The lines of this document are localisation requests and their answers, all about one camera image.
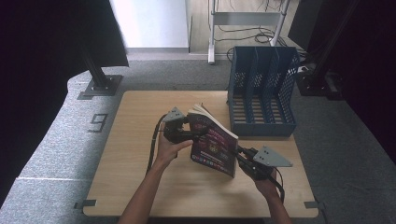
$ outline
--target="black curtain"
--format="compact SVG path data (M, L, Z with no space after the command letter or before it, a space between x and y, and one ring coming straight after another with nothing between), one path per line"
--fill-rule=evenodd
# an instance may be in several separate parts
M0 204L63 105L67 81L87 66L128 66L108 0L8 1L0 13Z

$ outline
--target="wall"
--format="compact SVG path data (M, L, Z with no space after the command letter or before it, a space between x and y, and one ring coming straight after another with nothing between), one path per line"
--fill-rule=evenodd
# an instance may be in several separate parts
M187 48L188 0L110 0L125 48Z

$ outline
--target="hand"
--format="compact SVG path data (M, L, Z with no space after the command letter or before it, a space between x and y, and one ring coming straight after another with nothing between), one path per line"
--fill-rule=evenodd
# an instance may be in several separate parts
M276 179L276 169L271 173L273 179ZM276 191L276 186L269 180L254 180L257 190L265 197L265 199L271 199L273 197L279 198Z
M165 124L162 123L160 131L163 130L164 126ZM192 140L188 140L179 144L173 144L163 136L163 132L160 132L158 153L154 164L158 163L161 165L161 167L166 168L182 148L189 147L192 145L192 143Z

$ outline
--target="wooden table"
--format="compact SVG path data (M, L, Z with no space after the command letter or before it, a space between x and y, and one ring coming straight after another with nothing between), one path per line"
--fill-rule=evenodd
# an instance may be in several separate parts
M176 106L185 115L194 104L204 106L230 127L227 91L127 91L106 142L85 206L87 216L120 216L145 176L151 137L161 115ZM304 166L293 136L240 140L241 147L275 149L293 163L279 168L291 217L316 217ZM165 170L151 210L153 217L269 217L265 199L237 167L235 178L191 161L190 148L178 153Z

